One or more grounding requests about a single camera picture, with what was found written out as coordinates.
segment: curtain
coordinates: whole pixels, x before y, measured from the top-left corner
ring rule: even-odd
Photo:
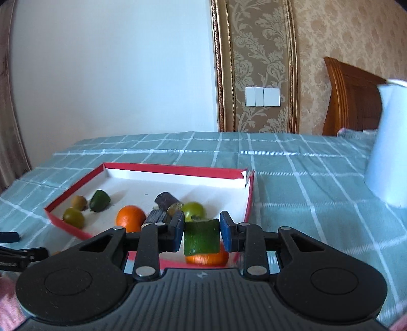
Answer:
[[[9,39],[14,2],[7,0],[0,6],[0,193],[30,170],[10,92]]]

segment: green plaid bedsheet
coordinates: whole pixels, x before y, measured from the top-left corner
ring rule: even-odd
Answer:
[[[388,296],[379,320],[389,326],[407,307],[406,209],[379,201],[363,173],[372,139],[290,134],[182,132],[87,139],[16,180],[0,196],[0,231],[11,248],[51,252],[78,243],[43,207],[102,162],[159,163],[255,170],[251,222],[266,231],[292,226],[377,268]],[[278,272],[274,253],[270,269]]]

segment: wooden headboard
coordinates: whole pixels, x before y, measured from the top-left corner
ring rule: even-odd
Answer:
[[[336,136],[340,128],[377,129],[382,111],[377,85],[386,80],[332,57],[324,60],[332,92],[322,134]]]

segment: orange fruit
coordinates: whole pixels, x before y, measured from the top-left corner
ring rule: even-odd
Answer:
[[[187,263],[222,267],[227,264],[228,260],[229,253],[225,251],[223,243],[221,243],[221,250],[219,251],[219,253],[196,254],[185,257],[185,261]]]
[[[117,213],[116,225],[125,227],[127,232],[137,232],[145,220],[146,214],[139,207],[125,206]]]

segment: white switch plate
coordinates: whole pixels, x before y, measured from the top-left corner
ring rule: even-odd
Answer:
[[[263,87],[254,88],[254,96],[256,98],[256,107],[263,107]]]
[[[274,87],[265,87],[263,90],[264,107],[279,107],[280,89]]]
[[[246,87],[246,107],[256,106],[255,87]]]

